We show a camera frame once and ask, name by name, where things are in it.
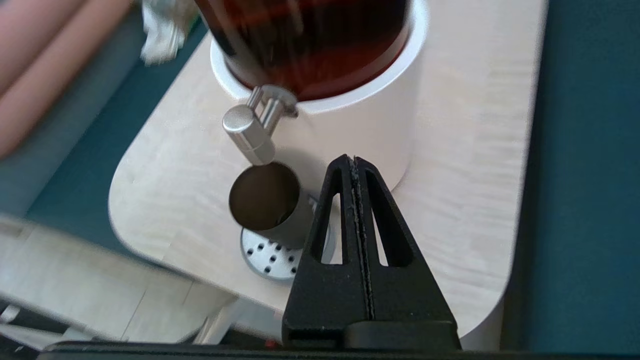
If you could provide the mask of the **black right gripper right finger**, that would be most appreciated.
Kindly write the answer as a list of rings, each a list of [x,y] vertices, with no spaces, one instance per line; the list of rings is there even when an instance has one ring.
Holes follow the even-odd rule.
[[[358,248],[371,321],[457,321],[393,194],[372,162],[354,158]]]

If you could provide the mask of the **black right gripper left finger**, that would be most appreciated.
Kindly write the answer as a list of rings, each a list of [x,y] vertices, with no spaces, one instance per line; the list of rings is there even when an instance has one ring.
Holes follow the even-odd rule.
[[[327,167],[314,220],[282,318],[285,347],[339,348],[345,329],[370,317],[362,264],[354,160],[343,154]],[[341,264],[322,262],[334,196],[340,200]]]

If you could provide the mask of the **black tapered cup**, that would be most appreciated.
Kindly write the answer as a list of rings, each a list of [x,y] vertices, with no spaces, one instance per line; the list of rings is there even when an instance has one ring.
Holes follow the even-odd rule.
[[[238,225],[289,249],[304,248],[314,221],[309,194],[281,162],[246,168],[231,185],[228,205]]]

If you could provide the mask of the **silver dispenser tap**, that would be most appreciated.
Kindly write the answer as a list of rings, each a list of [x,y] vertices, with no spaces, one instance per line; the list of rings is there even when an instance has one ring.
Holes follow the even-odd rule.
[[[266,166],[275,159],[275,128],[282,117],[297,118],[297,104],[297,96],[288,89],[256,86],[244,104],[222,116],[222,127],[250,164]]]

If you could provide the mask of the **large blue-grey drip tray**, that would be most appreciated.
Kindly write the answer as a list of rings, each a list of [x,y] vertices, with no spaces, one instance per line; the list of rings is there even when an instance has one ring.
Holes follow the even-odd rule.
[[[330,261],[336,250],[336,235],[332,220],[334,207],[335,202],[332,202],[320,258],[323,262]],[[275,243],[246,227],[243,227],[240,232],[240,248],[247,266],[257,275],[281,283],[292,283],[294,281],[298,273],[303,253],[302,249],[290,249],[281,246],[281,244]]]

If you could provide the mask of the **large tea drink dispenser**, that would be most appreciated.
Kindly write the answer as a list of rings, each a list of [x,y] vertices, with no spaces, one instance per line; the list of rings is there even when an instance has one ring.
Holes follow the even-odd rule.
[[[373,162],[390,189],[400,182],[418,117],[426,0],[194,1],[233,107],[263,85],[297,97],[298,116],[282,117],[272,135],[274,162],[313,192],[343,154]]]

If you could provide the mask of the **dark teal seat cushion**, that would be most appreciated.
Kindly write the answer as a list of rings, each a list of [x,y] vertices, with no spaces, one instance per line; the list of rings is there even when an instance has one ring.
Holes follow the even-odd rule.
[[[207,32],[197,20],[176,59],[137,60],[27,210],[26,218],[137,261],[118,239],[109,215],[112,178],[121,158]]]
[[[548,0],[500,348],[640,357],[640,0]]]

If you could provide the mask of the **grey-blue ribbed bench backrest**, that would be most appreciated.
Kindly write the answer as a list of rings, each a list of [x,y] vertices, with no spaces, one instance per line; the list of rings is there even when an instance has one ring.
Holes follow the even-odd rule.
[[[134,6],[16,150],[0,159],[0,214],[23,218],[54,173],[140,63],[146,35]]]

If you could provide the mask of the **white crumpled tissue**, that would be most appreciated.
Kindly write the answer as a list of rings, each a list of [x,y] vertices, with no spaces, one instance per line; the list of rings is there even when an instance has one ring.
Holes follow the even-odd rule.
[[[200,13],[194,0],[137,0],[146,34],[140,59],[146,66],[166,64],[185,45]]]

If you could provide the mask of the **salmon pink bolster cushion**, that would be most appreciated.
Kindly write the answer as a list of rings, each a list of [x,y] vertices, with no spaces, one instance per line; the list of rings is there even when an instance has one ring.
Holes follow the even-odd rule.
[[[0,95],[52,41],[85,0],[0,0]]]
[[[133,3],[85,0],[34,62],[0,95],[0,159],[26,141]]]

